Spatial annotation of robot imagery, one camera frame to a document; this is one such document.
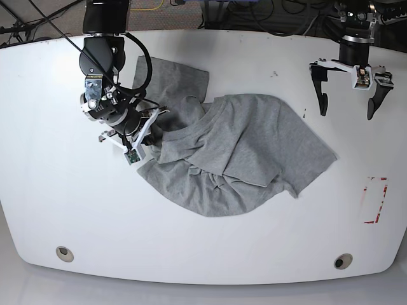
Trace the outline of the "grey T-shirt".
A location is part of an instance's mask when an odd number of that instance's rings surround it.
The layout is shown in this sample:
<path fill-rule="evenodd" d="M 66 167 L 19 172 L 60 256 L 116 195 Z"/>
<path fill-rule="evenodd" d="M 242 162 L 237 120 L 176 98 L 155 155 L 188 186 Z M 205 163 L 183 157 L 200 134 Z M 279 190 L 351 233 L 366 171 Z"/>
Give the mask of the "grey T-shirt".
<path fill-rule="evenodd" d="M 209 73 L 154 58 L 148 99 L 168 107 L 162 147 L 139 175 L 173 203 L 206 217 L 246 214 L 276 194 L 297 197 L 334 152 L 281 99 L 258 93 L 205 101 Z"/>

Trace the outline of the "white power strip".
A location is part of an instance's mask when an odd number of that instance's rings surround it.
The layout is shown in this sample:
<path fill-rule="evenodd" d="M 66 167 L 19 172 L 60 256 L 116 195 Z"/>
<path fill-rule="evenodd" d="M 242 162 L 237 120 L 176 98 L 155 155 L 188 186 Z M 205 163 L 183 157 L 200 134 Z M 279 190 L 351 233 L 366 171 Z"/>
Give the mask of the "white power strip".
<path fill-rule="evenodd" d="M 401 21 L 406 21 L 405 6 L 385 8 L 379 18 L 381 25 L 390 25 Z"/>

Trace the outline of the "red tape rectangle marking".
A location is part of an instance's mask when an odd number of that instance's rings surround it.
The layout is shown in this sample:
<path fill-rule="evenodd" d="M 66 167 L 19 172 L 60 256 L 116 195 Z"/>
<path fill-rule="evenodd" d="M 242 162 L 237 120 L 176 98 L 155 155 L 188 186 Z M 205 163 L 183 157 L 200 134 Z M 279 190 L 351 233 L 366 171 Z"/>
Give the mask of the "red tape rectangle marking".
<path fill-rule="evenodd" d="M 389 179 L 368 177 L 363 190 L 360 217 L 364 224 L 376 224 L 380 218 Z"/>

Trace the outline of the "black tripod stand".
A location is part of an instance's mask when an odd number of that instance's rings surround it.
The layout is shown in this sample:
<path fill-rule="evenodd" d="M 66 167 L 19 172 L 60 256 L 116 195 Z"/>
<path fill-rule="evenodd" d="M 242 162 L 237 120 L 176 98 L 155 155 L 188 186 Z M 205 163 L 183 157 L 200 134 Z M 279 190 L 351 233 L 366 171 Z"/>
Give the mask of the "black tripod stand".
<path fill-rule="evenodd" d="M 82 3 L 83 1 L 72 1 L 48 14 L 46 17 L 49 20 L 54 21 L 55 19 L 62 17 L 72 8 Z M 1 48 L 34 42 L 38 29 L 47 23 L 46 19 L 43 17 L 25 21 L 10 7 L 10 5 L 7 5 L 4 1 L 1 1 L 1 11 L 7 12 L 7 14 L 14 19 L 13 25 L 9 27 L 1 25 L 1 36 L 8 35 L 8 39 L 6 41 L 1 41 Z"/>

